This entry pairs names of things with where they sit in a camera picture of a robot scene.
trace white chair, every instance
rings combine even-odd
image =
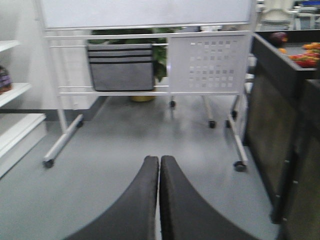
[[[296,11],[291,10],[294,0],[264,0],[265,10],[260,13],[257,31],[262,26],[272,26],[279,30],[292,30]]]

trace bottle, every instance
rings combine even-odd
[[[0,94],[12,89],[12,81],[8,70],[0,65]]]

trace black stripe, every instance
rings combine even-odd
[[[122,51],[140,51],[152,50],[152,48],[126,48],[126,49],[88,49],[88,52],[122,52]]]
[[[152,55],[119,55],[119,56],[88,56],[90,59],[116,59],[116,58],[139,58],[139,57],[152,57]]]
[[[91,61],[90,64],[148,64],[153,63],[153,61]]]

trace white wall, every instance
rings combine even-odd
[[[21,45],[0,53],[0,64],[8,68],[15,83],[31,83],[32,89],[5,106],[7,109],[56,109],[57,100],[50,81],[48,65],[45,61],[42,36],[33,0],[0,1],[0,40],[18,40]],[[83,48],[54,52],[58,67],[58,84],[62,86],[90,85],[86,53]],[[66,64],[59,64],[60,58]],[[66,77],[61,74],[66,68]],[[64,109],[88,109],[96,97],[63,97]]]

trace baseboard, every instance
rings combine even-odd
[[[84,121],[91,121],[92,118],[96,115],[102,104],[107,99],[106,96],[99,96],[96,101],[91,105],[89,109],[79,109],[64,110],[65,118],[67,121],[73,121],[77,115],[83,114]],[[45,114],[45,121],[47,122],[56,122],[59,121],[58,112],[56,109],[0,109],[0,114]]]

